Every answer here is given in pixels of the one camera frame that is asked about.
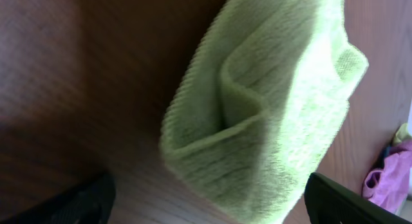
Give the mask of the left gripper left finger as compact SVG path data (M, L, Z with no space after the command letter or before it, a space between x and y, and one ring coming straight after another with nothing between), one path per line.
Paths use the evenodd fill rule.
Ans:
M106 224L116 197L109 173L98 174L1 224Z

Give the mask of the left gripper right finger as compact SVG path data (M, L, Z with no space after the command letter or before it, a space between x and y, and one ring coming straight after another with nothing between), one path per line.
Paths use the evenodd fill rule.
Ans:
M320 173L312 173L304 190L311 224L411 224Z

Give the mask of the green microfiber cloth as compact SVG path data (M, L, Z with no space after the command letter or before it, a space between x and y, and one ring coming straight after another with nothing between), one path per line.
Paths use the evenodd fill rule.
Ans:
M282 223L367 68L344 0L227 0L164 116L164 162L236 221Z

